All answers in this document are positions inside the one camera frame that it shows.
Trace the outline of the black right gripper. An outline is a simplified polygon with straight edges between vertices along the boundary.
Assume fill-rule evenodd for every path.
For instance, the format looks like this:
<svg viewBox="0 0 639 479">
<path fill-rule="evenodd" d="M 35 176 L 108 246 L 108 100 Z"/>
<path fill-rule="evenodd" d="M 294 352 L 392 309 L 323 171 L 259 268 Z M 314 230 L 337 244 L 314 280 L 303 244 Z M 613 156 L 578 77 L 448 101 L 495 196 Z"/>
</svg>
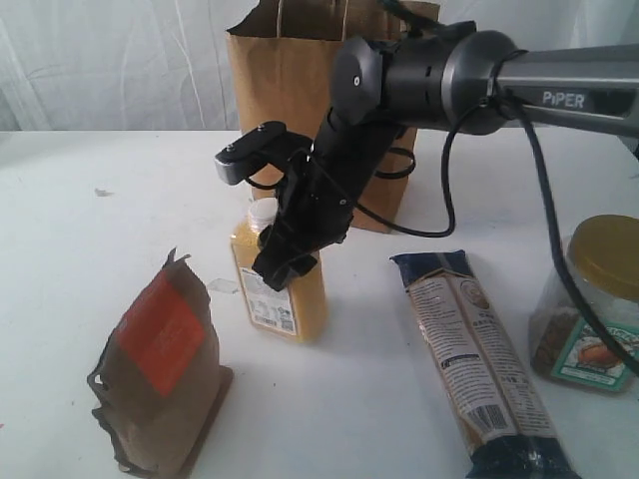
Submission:
<svg viewBox="0 0 639 479">
<path fill-rule="evenodd" d="M 307 275 L 318 264 L 312 253 L 343 240 L 355 204 L 403 130 L 404 121 L 384 110 L 357 120 L 327 110 L 312 147 L 290 163 L 276 221 L 253 263 L 268 287 L 283 290 Z"/>
</svg>

